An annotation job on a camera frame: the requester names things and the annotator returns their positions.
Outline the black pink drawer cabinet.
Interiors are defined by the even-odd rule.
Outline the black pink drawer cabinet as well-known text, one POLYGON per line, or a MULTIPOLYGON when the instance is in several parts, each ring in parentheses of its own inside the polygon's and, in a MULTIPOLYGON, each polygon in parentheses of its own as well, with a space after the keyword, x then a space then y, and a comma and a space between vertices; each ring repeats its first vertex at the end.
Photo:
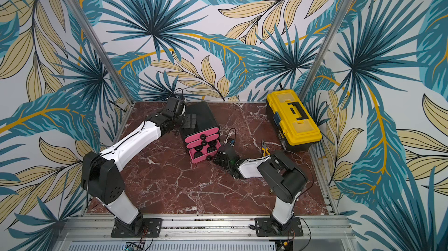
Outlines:
POLYGON ((193 130, 180 129, 180 135, 183 141, 187 135, 201 132, 209 128, 219 127, 209 104, 205 101, 188 104, 186 106, 185 114, 196 114, 197 126, 193 130))

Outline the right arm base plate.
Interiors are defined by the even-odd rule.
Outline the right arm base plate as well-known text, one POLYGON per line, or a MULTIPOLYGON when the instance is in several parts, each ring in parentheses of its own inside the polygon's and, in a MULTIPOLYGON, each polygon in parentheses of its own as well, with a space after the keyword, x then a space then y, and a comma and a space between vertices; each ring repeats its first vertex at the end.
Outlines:
POLYGON ((286 224, 280 224, 272 217, 254 219, 258 237, 302 237, 303 229, 299 217, 292 217, 286 224))

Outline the black round earphone case top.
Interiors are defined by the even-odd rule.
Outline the black round earphone case top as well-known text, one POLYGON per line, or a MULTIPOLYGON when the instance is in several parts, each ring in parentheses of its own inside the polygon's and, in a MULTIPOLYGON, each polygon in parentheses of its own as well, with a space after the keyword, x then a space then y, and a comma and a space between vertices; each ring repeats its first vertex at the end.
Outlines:
POLYGON ((216 147, 210 146, 210 147, 207 148, 207 153, 212 153, 212 152, 215 152, 216 150, 217 150, 216 147))

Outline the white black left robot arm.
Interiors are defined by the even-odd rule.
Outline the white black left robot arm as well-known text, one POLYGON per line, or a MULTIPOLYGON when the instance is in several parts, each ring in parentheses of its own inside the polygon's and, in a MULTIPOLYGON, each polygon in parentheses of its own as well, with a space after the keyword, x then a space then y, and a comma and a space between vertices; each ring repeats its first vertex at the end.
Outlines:
POLYGON ((133 132, 111 147, 89 152, 83 159, 82 188, 98 199, 121 225, 137 233, 142 228, 142 213, 127 197, 121 171, 146 146, 185 122, 183 96, 168 98, 163 109, 150 114, 133 132))

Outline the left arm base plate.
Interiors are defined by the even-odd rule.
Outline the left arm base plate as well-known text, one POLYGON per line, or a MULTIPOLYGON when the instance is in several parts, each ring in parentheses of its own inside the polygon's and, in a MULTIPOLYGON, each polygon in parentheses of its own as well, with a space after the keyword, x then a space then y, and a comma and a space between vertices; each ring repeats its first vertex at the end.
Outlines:
POLYGON ((114 219, 112 238, 158 238, 162 227, 161 218, 136 218, 131 224, 114 219))

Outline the pink bottom drawer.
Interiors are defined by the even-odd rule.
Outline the pink bottom drawer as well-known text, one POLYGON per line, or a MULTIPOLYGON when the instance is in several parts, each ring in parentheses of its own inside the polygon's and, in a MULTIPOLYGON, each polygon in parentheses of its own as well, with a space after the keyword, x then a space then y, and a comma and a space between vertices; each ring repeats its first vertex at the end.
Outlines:
POLYGON ((201 148, 201 150, 197 150, 195 148, 192 148, 192 149, 189 149, 187 152, 188 152, 188 154, 189 154, 189 156, 191 158, 191 162, 193 164, 195 164, 195 163, 199 163, 199 162, 202 162, 202 161, 210 161, 210 160, 212 160, 216 156, 216 154, 218 153, 218 149, 219 149, 220 146, 221 146, 220 141, 219 140, 215 140, 215 141, 212 141, 212 145, 207 144, 206 146, 203 146, 201 148), (210 147, 210 146, 216 147, 217 150, 215 152, 212 152, 212 153, 207 153, 207 148, 210 147), (196 151, 201 151, 203 153, 203 156, 194 159, 193 155, 194 155, 194 153, 196 151))

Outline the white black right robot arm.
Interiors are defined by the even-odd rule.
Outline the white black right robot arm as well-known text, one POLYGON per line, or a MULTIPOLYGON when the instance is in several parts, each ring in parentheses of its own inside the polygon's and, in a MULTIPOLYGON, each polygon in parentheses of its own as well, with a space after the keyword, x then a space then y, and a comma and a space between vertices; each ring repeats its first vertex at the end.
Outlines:
POLYGON ((296 200, 304 191, 308 178, 283 151, 262 158, 241 159, 234 147, 227 143, 209 160, 235 179, 264 179, 276 195, 271 213, 273 226, 284 231, 292 222, 296 200))

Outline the pink top drawer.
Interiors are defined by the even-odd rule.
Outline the pink top drawer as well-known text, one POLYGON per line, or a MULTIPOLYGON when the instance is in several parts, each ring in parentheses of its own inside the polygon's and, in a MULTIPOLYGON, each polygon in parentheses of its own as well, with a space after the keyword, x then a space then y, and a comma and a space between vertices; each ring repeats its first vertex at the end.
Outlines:
POLYGON ((205 136, 205 137, 209 137, 211 135, 214 134, 218 134, 220 131, 219 127, 214 127, 214 128, 209 128, 207 130, 201 131, 201 132, 197 132, 191 135, 187 135, 184 138, 184 142, 185 143, 191 143, 197 140, 201 140, 201 137, 205 136))

